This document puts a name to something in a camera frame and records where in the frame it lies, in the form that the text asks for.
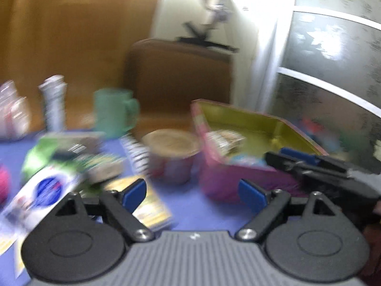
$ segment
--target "white horizontal bar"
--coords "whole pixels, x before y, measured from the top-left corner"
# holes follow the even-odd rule
[[[320,87],[324,90],[327,90],[329,92],[332,92],[333,94],[336,94],[337,96],[340,96],[344,99],[347,99],[348,101],[358,105],[359,107],[362,107],[363,109],[371,112],[372,114],[376,115],[377,117],[381,118],[381,109],[373,105],[372,103],[356,96],[355,94],[346,91],[344,89],[341,89],[340,87],[337,87],[335,85],[332,85],[330,83],[327,83],[323,80],[320,80],[316,77],[309,76],[304,73],[296,72],[294,70],[290,70],[288,68],[278,68],[278,73],[296,78],[298,80],[301,80],[303,82],[309,83],[311,85]]]
[[[365,19],[359,16],[347,14],[347,13],[337,12],[335,10],[321,9],[320,7],[312,7],[312,6],[298,6],[298,5],[295,5],[293,10],[294,12],[312,13],[312,14],[327,15],[327,16],[342,18],[342,19],[358,22],[359,24],[363,24],[365,26],[369,26],[369,27],[381,30],[381,24],[379,24],[378,22]]]

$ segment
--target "green mug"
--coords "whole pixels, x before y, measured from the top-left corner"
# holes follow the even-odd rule
[[[140,112],[138,100],[127,89],[104,88],[94,92],[95,129],[106,138],[120,138],[136,126]]]

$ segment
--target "pink storage bin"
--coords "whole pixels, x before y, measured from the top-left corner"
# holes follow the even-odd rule
[[[275,126],[273,132],[283,132],[284,139],[283,144],[292,149],[297,149],[305,153],[314,153],[316,155],[327,155],[327,153],[314,141],[312,141],[307,135],[305,135],[298,128],[293,126],[290,122],[270,115],[262,115],[243,109],[234,108],[227,104],[208,100],[195,100],[191,105],[192,117],[194,120],[194,126],[196,133],[199,136],[202,143],[202,158],[199,170],[199,185],[202,192],[213,200],[225,201],[225,202],[237,202],[238,197],[238,183],[240,179],[248,179],[254,183],[260,185],[267,190],[273,190],[276,188],[288,191],[293,196],[305,195],[298,187],[298,182],[289,174],[281,171],[277,171],[271,167],[262,166],[242,166],[228,164],[228,158],[222,156],[218,148],[213,142],[207,139],[207,133],[216,130],[216,124],[214,128],[211,128],[205,115],[205,110],[208,109],[210,113],[215,113],[214,120],[222,119],[220,125],[226,129],[242,132],[242,125],[240,125],[240,118],[255,120],[258,118],[268,124]],[[224,118],[238,117],[231,121],[223,121]],[[271,150],[279,150],[282,146],[282,142],[278,143],[278,147],[274,147]]]

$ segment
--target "mug handle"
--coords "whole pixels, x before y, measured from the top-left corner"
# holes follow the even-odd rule
[[[139,101],[136,99],[129,99],[124,101],[124,105],[126,107],[127,112],[129,113],[129,116],[131,117],[131,123],[126,126],[125,131],[128,132],[132,128],[136,126],[136,123],[138,122],[138,116],[140,114],[140,104]]]

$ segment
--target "pink ball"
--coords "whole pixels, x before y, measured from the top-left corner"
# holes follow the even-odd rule
[[[4,203],[9,194],[9,173],[4,166],[0,166],[0,204]]]

